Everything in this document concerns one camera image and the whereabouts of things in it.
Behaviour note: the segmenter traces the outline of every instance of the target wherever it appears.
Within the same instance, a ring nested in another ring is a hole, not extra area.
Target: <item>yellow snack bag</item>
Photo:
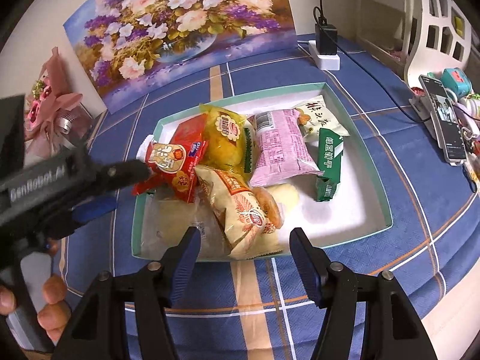
[[[267,218],[242,176],[197,165],[195,172],[225,236],[230,257],[251,259],[280,252],[275,226]]]
[[[200,164],[249,179],[254,140],[251,125],[245,125],[246,117],[210,104],[200,104],[199,108],[207,115],[202,139],[208,141]]]

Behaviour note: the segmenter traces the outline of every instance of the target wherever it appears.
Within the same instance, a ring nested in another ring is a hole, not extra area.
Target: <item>human hand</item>
[[[51,247],[50,253],[54,254],[55,252],[56,248]],[[64,301],[67,286],[59,276],[54,275],[44,283],[42,293],[47,305],[38,313],[38,323],[46,330],[50,339],[56,343],[71,315],[70,308]],[[15,295],[7,288],[0,286],[0,315],[7,316],[15,309]]]

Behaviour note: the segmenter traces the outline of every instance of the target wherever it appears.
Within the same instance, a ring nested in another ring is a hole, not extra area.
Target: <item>blue tablecloth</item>
[[[385,85],[409,112],[407,86],[388,68],[346,40],[349,54]],[[391,205],[390,230],[326,252],[356,272],[394,271],[421,317],[479,258],[480,203],[462,169],[443,154],[423,125],[411,123],[364,71],[339,53],[339,71],[320,71],[298,49],[271,52],[213,67],[175,81],[106,115],[91,155],[109,163],[134,158],[162,117],[218,98],[277,86],[326,82],[361,132]],[[131,256],[135,197],[117,193],[118,209],[63,241],[56,269],[74,307],[99,271],[135,272]],[[126,307],[130,354],[140,359],[135,314]],[[186,295],[168,311],[181,359],[309,359],[324,311],[305,294],[291,257],[196,264]],[[351,359],[361,350],[364,306],[359,304]]]

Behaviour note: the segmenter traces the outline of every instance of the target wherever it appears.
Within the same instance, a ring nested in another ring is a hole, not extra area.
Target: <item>red snack bag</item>
[[[147,137],[140,146],[137,158],[148,165],[152,176],[147,181],[135,184],[132,193],[139,195],[166,182],[173,188],[177,198],[192,203],[197,184],[195,166],[202,159],[207,144],[206,141],[157,143]]]
[[[200,114],[181,122],[175,130],[172,139],[170,139],[170,143],[202,141],[206,121],[207,114]]]

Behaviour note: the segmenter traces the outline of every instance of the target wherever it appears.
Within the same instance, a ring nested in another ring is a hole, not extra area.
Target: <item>wall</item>
[[[105,110],[70,46],[63,23],[85,0],[35,0],[15,27],[0,53],[0,96],[30,91],[50,50],[58,46],[74,91],[93,114]],[[354,36],[354,0],[325,0],[325,13],[340,34]],[[314,32],[312,9],[319,0],[290,0],[298,34]]]

